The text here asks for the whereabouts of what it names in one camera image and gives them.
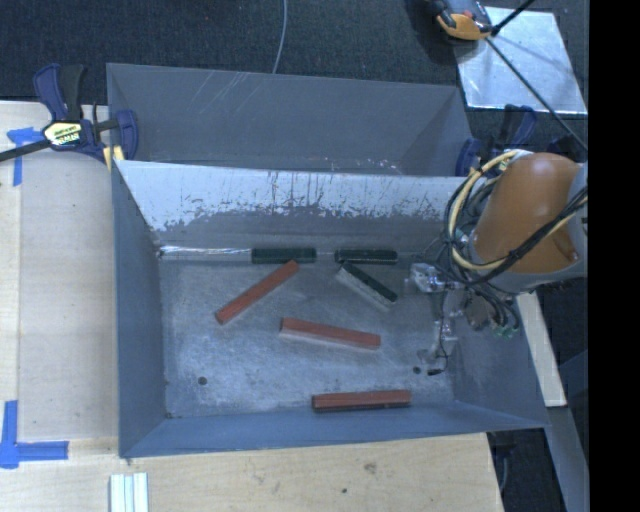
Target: black floor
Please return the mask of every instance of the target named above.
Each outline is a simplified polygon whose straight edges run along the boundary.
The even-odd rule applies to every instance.
[[[516,8],[517,0],[485,5]],[[552,12],[589,105],[589,2],[539,0]],[[294,75],[455,85],[457,64],[422,0],[288,0],[277,72]],[[67,0],[4,2],[0,11],[0,99],[35,101],[32,78],[43,66],[84,64],[82,103],[106,104],[105,63],[272,72],[282,0]],[[473,135],[496,135],[502,114],[469,110]],[[564,117],[585,142],[587,119]],[[542,151],[565,135],[539,115],[527,149]],[[587,281],[540,290],[558,363],[587,348]],[[576,425],[588,457],[588,399],[576,400]],[[507,512],[565,510],[542,431],[513,436],[504,491]]]

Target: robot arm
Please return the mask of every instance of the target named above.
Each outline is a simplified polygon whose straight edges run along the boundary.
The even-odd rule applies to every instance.
[[[472,169],[412,280],[434,295],[453,290],[473,327],[486,312],[508,336],[519,327],[516,295],[587,275],[587,173],[587,163],[518,150]]]

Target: blue tape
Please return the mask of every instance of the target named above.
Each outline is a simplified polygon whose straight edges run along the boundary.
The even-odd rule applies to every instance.
[[[5,402],[2,440],[0,441],[0,468],[16,469],[21,462],[37,460],[66,460],[69,441],[45,443],[18,443],[18,401]]]
[[[9,130],[7,137],[11,139],[16,147],[20,147],[23,144],[29,144],[31,142],[39,142],[44,139],[42,133],[34,130],[32,127],[19,128],[18,130]],[[13,186],[17,187],[22,183],[22,157],[19,156],[15,159],[13,164]]]

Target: red block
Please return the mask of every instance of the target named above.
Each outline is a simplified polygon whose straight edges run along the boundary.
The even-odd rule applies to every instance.
[[[283,318],[280,324],[280,334],[289,338],[329,341],[370,350],[380,347],[380,336],[377,334],[307,322],[297,318]]]
[[[277,288],[293,274],[295,274],[300,266],[291,260],[280,268],[269,274],[262,281],[249,288],[242,295],[229,302],[226,306],[223,306],[216,311],[216,320],[220,324],[226,324],[233,317],[242,313],[245,309],[251,306],[254,302],[257,302],[267,293]]]
[[[311,407],[316,411],[384,409],[386,407],[405,407],[410,403],[411,391],[407,389],[326,393],[311,397]]]

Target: wire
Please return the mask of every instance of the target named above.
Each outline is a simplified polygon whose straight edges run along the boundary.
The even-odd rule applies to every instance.
[[[280,57],[282,56],[282,47],[284,46],[284,37],[287,33],[287,0],[282,0],[282,33],[280,34],[280,46],[278,47],[278,55],[276,56],[276,62],[273,65],[273,71],[275,74],[278,71],[278,65],[280,64]]]
[[[525,3],[523,3],[515,11],[513,11],[511,14],[509,14],[509,16],[507,16],[500,23],[498,23],[495,27],[493,27],[493,29],[491,30],[491,35],[492,36],[497,36],[498,32],[500,32],[507,23],[509,23],[516,16],[518,16],[522,11],[524,11],[527,7],[529,7],[533,2],[535,2],[535,0],[527,0]]]
[[[448,292],[444,292],[444,296],[442,297],[442,304],[440,306],[440,329],[438,329],[438,349],[436,351],[436,359],[441,359],[444,358],[444,366],[442,368],[433,368],[431,370],[429,370],[427,372],[428,375],[433,376],[433,375],[438,375],[444,371],[446,371],[446,369],[449,367],[449,354],[447,354],[447,351],[444,348],[444,343],[442,341],[442,337],[444,336],[444,320],[445,320],[445,312],[444,312],[444,305],[445,302],[447,301],[447,295]]]
[[[502,480],[500,480],[500,493],[504,492],[504,488],[507,486],[507,479],[509,478],[509,461],[506,457],[502,459]]]

